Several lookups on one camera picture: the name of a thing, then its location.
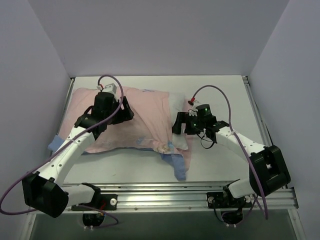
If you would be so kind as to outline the white pillow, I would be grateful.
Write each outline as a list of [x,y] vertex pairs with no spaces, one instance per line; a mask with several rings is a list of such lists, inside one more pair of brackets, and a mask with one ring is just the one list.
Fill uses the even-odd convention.
[[[184,111],[185,94],[172,93],[168,95],[169,112],[171,116],[171,126],[174,125],[177,119],[178,112]],[[172,134],[172,144],[175,148],[180,150],[188,150],[188,144],[183,134]]]

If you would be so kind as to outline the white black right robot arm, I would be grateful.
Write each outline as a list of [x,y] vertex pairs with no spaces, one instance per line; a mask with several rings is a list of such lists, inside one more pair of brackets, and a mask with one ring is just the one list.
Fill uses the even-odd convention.
[[248,177],[237,179],[222,190],[222,202],[233,208],[239,201],[251,195],[264,201],[266,196],[284,187],[291,181],[281,150],[265,146],[236,132],[230,121],[218,121],[212,115],[209,104],[194,106],[188,112],[179,111],[174,117],[172,133],[208,138],[211,145],[221,145],[248,164]]

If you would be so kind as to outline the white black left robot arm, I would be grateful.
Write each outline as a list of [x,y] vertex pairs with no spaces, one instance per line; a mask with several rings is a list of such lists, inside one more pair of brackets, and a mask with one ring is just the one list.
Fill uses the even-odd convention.
[[125,96],[116,99],[110,92],[99,92],[94,104],[75,122],[66,140],[42,167],[22,179],[26,205],[53,218],[67,207],[84,205],[95,210],[103,205],[101,189],[91,183],[64,187],[64,180],[79,157],[107,129],[132,120],[134,113]]

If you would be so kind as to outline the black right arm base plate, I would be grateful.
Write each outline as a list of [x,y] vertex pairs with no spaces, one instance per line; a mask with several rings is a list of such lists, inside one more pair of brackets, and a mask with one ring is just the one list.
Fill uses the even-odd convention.
[[253,201],[249,197],[233,198],[223,191],[207,192],[207,206],[209,209],[238,209],[250,208]]

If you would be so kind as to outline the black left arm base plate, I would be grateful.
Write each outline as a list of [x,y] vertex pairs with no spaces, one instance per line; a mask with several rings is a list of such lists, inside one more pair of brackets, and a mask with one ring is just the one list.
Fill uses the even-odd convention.
[[118,204],[118,195],[115,193],[100,194],[94,197],[90,203],[81,203],[78,205],[73,205],[71,207],[72,211],[115,211]]

